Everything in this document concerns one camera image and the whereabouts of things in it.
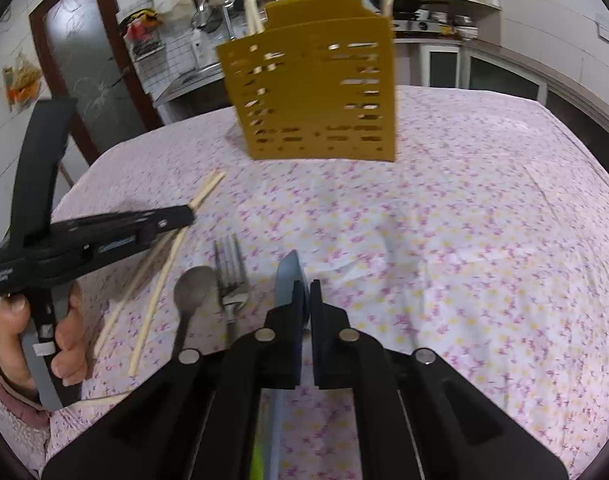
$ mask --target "spoon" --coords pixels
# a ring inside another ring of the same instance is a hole
[[[206,266],[185,270],[176,282],[173,289],[173,301],[180,313],[180,324],[173,342],[172,358],[177,357],[184,347],[191,317],[216,286],[216,273],[211,267]]]

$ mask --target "sleeve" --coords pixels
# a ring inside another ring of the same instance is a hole
[[[0,434],[37,477],[46,460],[45,449],[50,436],[48,413],[23,404],[0,384]]]

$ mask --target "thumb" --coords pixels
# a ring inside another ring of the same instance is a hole
[[[29,317],[29,305],[24,296],[0,301],[0,371],[11,383],[22,388],[34,387],[18,338],[27,327]]]

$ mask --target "yellow utensil holder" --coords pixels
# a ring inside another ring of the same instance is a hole
[[[249,154],[395,160],[393,33],[362,0],[280,0],[217,47]]]

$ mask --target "pink sleeve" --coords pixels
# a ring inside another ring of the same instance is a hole
[[[0,400],[5,407],[19,420],[31,428],[39,430],[49,427],[49,414],[46,411],[37,410],[18,398],[11,395],[0,382]]]

